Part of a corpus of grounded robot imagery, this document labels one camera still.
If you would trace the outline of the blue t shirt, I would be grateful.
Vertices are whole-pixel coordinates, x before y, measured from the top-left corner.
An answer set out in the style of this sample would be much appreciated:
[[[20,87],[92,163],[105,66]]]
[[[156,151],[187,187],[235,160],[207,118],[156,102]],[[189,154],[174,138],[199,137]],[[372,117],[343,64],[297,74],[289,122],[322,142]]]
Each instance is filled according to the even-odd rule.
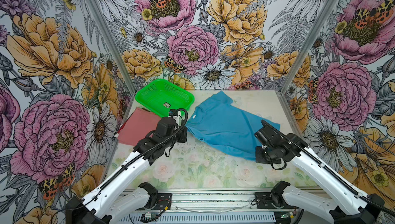
[[[229,156],[256,160],[256,147],[262,144],[255,133],[264,120],[276,129],[279,123],[265,112],[272,104],[265,102],[267,91],[195,90],[197,106],[186,127],[198,140]]]

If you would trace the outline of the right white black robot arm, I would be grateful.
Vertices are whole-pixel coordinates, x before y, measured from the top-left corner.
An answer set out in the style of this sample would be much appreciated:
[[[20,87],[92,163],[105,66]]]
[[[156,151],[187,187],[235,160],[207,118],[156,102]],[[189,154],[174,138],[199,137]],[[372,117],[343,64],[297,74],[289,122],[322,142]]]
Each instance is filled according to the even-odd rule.
[[[271,166],[290,163],[329,195],[329,198],[319,197],[280,181],[272,188],[267,203],[277,208],[294,206],[331,224],[374,224],[381,213],[390,212],[380,196],[369,195],[347,182],[299,136],[293,133],[285,135],[265,120],[261,123],[262,128],[255,132],[261,143],[256,147],[256,162]]]

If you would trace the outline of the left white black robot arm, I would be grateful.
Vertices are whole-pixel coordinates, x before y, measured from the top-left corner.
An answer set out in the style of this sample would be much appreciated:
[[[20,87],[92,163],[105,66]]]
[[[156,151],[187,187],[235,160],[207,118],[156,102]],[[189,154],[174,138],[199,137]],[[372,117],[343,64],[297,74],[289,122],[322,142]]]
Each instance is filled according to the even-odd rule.
[[[137,143],[133,152],[104,182],[83,197],[73,197],[65,207],[65,222],[116,224],[134,210],[155,207],[158,191],[147,182],[126,196],[121,194],[158,158],[169,155],[176,143],[187,141],[188,116],[178,113],[173,109],[170,116],[161,118],[156,129]]]

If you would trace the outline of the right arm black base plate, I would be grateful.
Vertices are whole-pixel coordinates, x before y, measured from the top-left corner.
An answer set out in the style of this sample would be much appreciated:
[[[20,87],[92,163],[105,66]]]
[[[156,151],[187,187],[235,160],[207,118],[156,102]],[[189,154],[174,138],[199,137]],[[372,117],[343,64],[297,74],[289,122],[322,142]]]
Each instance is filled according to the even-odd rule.
[[[254,203],[258,209],[285,209],[290,207],[281,195],[271,192],[256,192]]]

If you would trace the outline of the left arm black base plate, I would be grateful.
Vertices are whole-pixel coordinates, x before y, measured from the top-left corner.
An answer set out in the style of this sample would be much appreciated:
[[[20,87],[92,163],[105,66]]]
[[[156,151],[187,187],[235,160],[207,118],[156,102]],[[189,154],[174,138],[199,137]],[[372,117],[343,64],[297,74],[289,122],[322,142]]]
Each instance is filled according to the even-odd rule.
[[[148,208],[148,210],[162,211],[171,202],[172,202],[172,193],[159,192],[157,194],[157,199],[154,202],[154,205],[151,208]]]

